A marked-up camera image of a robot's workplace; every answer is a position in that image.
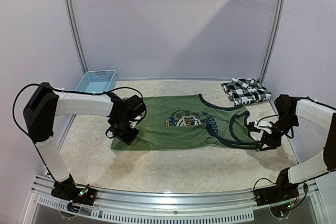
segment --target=white wall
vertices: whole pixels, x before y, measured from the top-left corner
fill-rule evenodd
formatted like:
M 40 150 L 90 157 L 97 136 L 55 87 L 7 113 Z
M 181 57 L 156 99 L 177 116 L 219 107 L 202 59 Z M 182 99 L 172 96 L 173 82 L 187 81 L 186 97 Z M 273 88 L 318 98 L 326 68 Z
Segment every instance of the white wall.
M 120 79 L 257 78 L 276 0 L 73 0 L 90 70 Z
M 336 0 L 285 0 L 265 86 L 336 106 Z M 301 120 L 291 145 L 300 162 L 318 154 L 326 132 Z M 336 173 L 317 179 L 330 223 L 336 223 Z
M 0 223 L 19 223 L 36 173 L 44 173 L 32 142 L 14 125 L 16 93 L 31 82 L 75 88 L 82 73 L 64 0 L 0 0 Z M 33 89 L 22 95 L 17 117 Z M 55 137 L 67 118 L 55 122 Z

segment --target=black and white checkered shirt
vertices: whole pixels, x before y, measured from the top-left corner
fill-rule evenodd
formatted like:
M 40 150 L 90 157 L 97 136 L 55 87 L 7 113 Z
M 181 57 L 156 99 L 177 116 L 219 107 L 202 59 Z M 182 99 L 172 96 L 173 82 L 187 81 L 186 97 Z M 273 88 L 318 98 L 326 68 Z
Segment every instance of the black and white checkered shirt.
M 234 106 L 267 101 L 271 98 L 271 92 L 253 78 L 232 78 L 232 82 L 222 83 L 221 86 Z

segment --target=white robotic arm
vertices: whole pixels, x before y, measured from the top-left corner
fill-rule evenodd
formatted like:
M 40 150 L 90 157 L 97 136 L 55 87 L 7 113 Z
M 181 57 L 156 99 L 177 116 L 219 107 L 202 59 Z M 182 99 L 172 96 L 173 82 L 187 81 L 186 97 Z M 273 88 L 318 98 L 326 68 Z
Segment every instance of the white robotic arm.
M 308 120 L 329 132 L 326 145 L 321 148 L 318 155 L 282 170 L 274 187 L 255 190 L 258 205 L 280 201 L 284 195 L 295 191 L 298 184 L 336 170 L 336 110 L 309 98 L 295 98 L 288 95 L 280 95 L 275 100 L 275 105 L 279 112 L 279 120 L 264 131 L 261 151 L 279 147 L 281 137 L 288 134 L 293 126 L 299 126 L 298 118 Z
M 110 91 L 87 94 L 58 90 L 46 82 L 37 86 L 24 108 L 23 115 L 28 135 L 55 180 L 51 194 L 61 199 L 76 199 L 78 203 L 92 205 L 96 191 L 88 186 L 83 191 L 82 187 L 76 185 L 57 150 L 53 139 L 55 116 L 65 114 L 106 116 L 111 125 L 106 134 L 112 132 L 113 136 L 131 144 L 139 132 L 134 126 L 143 119 L 141 114 L 146 113 L 143 98 L 134 95 L 123 100 Z

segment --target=speckled mat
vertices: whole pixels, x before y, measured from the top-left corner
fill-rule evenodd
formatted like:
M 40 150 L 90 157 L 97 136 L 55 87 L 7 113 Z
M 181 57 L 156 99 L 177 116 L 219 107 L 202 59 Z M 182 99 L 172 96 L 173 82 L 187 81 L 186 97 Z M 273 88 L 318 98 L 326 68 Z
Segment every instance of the speckled mat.
M 144 96 L 201 93 L 218 106 L 232 106 L 221 81 L 119 81 Z M 118 90 L 120 97 L 133 93 Z M 272 115 L 269 102 L 246 106 L 249 121 Z M 75 182 L 141 192 L 209 193 L 253 187 L 261 177 L 276 180 L 280 170 L 295 165 L 287 138 L 277 150 L 257 152 L 206 147 L 183 151 L 112 151 L 106 138 L 109 124 L 100 116 L 78 115 L 61 148 L 62 158 Z M 261 133 L 252 133 L 259 140 Z

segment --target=tank top armhole trim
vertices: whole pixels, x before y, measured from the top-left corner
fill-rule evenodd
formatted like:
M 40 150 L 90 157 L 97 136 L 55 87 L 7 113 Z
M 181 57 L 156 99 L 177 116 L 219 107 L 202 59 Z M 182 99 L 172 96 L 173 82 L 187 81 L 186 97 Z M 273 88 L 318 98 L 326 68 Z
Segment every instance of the tank top armhole trim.
M 219 135 L 217 135 L 209 124 L 206 124 L 206 129 L 210 136 L 217 138 L 223 145 L 227 147 L 234 148 L 234 149 L 247 149 L 247 150 L 256 150 L 259 148 L 259 141 L 245 143 L 239 140 L 239 142 L 235 142 L 235 141 L 222 138 Z
M 250 116 L 250 112 L 249 111 L 245 111 L 244 113 L 238 115 L 235 114 L 232 116 L 230 123 L 229 123 L 229 130 L 230 130 L 230 134 L 233 137 L 234 140 L 236 140 L 239 143 L 244 143 L 242 140 L 240 140 L 234 133 L 233 131 L 233 124 L 235 123 L 236 118 L 240 118 L 244 116 L 244 124 L 247 125 L 247 118 Z M 248 137 L 255 143 L 260 143 L 260 141 L 255 140 L 252 136 L 251 136 L 251 131 L 249 129 L 247 129 L 247 135 Z
M 225 111 L 232 111 L 232 110 L 238 110 L 240 109 L 241 107 L 243 107 L 243 105 L 239 105 L 237 107 L 219 107 L 219 106 L 216 106 L 214 104 L 211 104 L 207 101 L 204 100 L 202 94 L 198 94 L 198 97 L 200 99 L 200 101 L 205 105 L 205 106 L 208 106 L 210 108 L 213 108 L 213 109 L 218 109 L 218 110 L 225 110 Z

